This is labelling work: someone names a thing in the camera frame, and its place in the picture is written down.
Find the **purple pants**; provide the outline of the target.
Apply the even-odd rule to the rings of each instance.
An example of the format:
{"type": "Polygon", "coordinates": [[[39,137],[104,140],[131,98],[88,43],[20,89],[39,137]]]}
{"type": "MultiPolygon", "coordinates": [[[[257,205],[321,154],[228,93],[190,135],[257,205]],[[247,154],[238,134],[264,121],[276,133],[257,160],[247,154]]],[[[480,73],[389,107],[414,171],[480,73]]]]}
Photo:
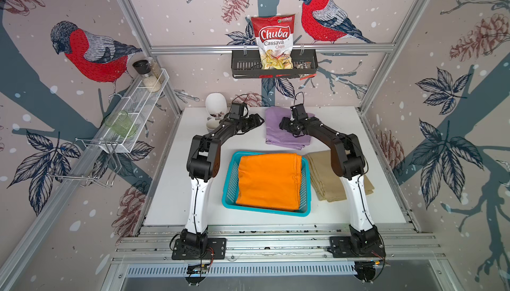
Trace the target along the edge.
{"type": "Polygon", "coordinates": [[[291,133],[280,129],[282,119],[290,118],[291,114],[292,112],[290,109],[277,106],[271,106],[265,110],[267,144],[294,150],[301,150],[310,145],[311,136],[294,137],[291,133]]]}

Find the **orange pants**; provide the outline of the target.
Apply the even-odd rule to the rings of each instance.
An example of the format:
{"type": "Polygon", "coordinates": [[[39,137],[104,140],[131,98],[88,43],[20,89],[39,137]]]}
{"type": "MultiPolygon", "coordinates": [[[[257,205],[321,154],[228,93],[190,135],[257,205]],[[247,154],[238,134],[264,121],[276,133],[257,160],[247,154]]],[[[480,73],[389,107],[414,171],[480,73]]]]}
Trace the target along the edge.
{"type": "Polygon", "coordinates": [[[243,156],[236,204],[296,211],[300,207],[302,158],[294,153],[243,156]]]}

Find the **beige pants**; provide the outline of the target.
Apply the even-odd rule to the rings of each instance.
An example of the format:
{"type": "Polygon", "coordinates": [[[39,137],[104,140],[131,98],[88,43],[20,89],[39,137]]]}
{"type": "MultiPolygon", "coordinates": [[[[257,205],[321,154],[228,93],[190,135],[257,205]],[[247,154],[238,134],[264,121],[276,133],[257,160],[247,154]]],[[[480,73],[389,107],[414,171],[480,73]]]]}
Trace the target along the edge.
{"type": "Polygon", "coordinates": [[[332,170],[330,151],[311,152],[304,156],[309,163],[312,187],[320,201],[340,202],[347,195],[340,177],[332,170]]]}

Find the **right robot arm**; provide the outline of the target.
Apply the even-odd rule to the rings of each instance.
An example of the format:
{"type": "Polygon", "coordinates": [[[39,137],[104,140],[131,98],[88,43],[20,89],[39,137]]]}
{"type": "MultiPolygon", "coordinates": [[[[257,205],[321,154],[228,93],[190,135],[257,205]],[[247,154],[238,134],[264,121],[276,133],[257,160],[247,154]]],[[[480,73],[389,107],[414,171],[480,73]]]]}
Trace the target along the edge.
{"type": "Polygon", "coordinates": [[[342,179],[349,202],[351,249],[356,255],[370,253],[383,247],[383,239],[372,220],[365,193],[364,175],[367,161],[355,134],[344,134],[331,129],[318,118],[303,115],[283,118],[281,130],[299,137],[308,135],[330,149],[333,173],[342,179]]]}

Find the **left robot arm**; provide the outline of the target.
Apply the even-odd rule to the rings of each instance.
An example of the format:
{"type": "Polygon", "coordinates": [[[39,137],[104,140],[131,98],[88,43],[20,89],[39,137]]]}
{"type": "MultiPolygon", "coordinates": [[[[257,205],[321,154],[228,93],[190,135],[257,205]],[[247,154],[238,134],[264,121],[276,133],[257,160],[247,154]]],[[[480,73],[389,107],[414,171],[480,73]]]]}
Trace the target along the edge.
{"type": "Polygon", "coordinates": [[[210,133],[193,137],[186,165],[191,179],[191,204],[179,238],[184,247],[201,255],[207,250],[207,206],[211,184],[220,169],[221,147],[229,138],[262,126],[264,119],[250,114],[246,104],[235,103],[218,124],[210,133]]]}

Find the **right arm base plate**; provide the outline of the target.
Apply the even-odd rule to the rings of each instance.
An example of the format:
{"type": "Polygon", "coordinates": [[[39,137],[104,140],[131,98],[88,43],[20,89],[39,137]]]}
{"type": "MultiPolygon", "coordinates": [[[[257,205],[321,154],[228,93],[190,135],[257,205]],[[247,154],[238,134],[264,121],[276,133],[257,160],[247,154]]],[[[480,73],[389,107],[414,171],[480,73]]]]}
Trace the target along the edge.
{"type": "Polygon", "coordinates": [[[367,244],[354,242],[352,236],[333,236],[329,238],[328,251],[335,259],[347,258],[384,258],[385,247],[381,238],[376,238],[367,244]]]}

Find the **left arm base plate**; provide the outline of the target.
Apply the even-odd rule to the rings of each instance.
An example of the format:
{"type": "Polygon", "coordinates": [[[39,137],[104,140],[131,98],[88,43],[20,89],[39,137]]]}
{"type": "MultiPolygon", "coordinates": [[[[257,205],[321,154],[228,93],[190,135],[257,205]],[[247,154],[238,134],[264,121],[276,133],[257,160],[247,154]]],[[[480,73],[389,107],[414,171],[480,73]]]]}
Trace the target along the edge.
{"type": "Polygon", "coordinates": [[[196,247],[189,245],[177,239],[173,243],[173,260],[223,260],[227,249],[227,240],[225,238],[208,238],[205,247],[196,247]]]}

